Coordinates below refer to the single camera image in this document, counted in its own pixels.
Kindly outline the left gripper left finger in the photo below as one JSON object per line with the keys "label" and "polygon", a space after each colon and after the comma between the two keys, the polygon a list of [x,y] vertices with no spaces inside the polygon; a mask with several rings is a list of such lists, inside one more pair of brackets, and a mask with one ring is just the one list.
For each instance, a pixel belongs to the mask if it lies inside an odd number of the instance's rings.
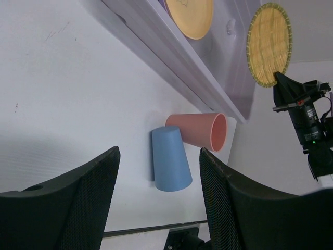
{"label": "left gripper left finger", "polygon": [[119,164],[115,146],[48,181],[1,193],[1,249],[100,249]]}

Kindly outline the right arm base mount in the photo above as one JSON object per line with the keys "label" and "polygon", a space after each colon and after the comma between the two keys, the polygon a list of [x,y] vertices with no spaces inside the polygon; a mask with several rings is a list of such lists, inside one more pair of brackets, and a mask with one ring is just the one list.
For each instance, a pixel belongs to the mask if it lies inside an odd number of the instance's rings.
{"label": "right arm base mount", "polygon": [[202,249],[205,241],[198,237],[199,228],[171,230],[167,236],[164,250],[197,250]]}

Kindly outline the salmon pink plastic cup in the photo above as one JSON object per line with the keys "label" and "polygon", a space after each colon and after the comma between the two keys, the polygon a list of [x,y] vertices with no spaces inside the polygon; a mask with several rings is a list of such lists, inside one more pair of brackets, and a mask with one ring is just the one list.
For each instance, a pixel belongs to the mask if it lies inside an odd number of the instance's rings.
{"label": "salmon pink plastic cup", "polygon": [[227,118],[222,113],[173,114],[165,125],[178,127],[183,142],[213,152],[219,152],[227,138]]}

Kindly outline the blue plastic cup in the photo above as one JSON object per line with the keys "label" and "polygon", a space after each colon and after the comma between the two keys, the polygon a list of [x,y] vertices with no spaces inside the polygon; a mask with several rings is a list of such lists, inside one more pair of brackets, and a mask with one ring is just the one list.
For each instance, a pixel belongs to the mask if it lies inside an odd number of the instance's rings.
{"label": "blue plastic cup", "polygon": [[155,186],[164,192],[183,190],[192,184],[181,132],[178,127],[159,127],[151,132]]}

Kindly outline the cream yellow plastic plate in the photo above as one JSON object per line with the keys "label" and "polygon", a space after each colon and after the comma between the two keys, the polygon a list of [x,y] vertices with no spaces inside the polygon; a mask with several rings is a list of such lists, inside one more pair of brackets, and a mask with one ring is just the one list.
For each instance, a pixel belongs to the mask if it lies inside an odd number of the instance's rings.
{"label": "cream yellow plastic plate", "polygon": [[213,0],[165,1],[168,13],[180,31],[192,40],[203,38],[210,30]]}

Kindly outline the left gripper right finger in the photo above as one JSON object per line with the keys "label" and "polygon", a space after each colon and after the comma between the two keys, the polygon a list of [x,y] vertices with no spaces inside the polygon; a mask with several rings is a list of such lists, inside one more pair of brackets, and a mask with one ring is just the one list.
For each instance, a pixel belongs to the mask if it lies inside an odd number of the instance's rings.
{"label": "left gripper right finger", "polygon": [[332,249],[332,189],[275,190],[205,148],[199,167],[212,249]]}

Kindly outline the purple plastic plate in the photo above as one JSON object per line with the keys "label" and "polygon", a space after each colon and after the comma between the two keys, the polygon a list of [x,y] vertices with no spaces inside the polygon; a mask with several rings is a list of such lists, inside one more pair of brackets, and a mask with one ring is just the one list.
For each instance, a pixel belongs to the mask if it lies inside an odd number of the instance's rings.
{"label": "purple plastic plate", "polygon": [[165,11],[168,11],[168,8],[167,8],[165,0],[158,0],[158,2],[160,3],[160,5],[163,7],[163,9]]}

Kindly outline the woven bamboo plate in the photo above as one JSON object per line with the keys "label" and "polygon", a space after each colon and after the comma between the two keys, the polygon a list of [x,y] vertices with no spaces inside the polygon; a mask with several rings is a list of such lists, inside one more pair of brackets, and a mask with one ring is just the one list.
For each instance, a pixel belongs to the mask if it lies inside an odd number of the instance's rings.
{"label": "woven bamboo plate", "polygon": [[277,3],[262,5],[247,33],[246,57],[255,82],[265,88],[277,84],[274,73],[286,73],[292,55],[293,37],[287,12]]}

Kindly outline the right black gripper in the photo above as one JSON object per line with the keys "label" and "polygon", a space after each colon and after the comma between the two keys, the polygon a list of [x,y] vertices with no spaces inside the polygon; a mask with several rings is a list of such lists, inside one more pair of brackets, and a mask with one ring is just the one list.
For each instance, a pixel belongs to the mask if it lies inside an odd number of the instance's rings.
{"label": "right black gripper", "polygon": [[300,144],[309,146],[328,140],[314,102],[330,91],[329,84],[317,80],[302,84],[281,72],[274,73],[274,78],[276,85],[273,87],[273,111],[288,112]]}

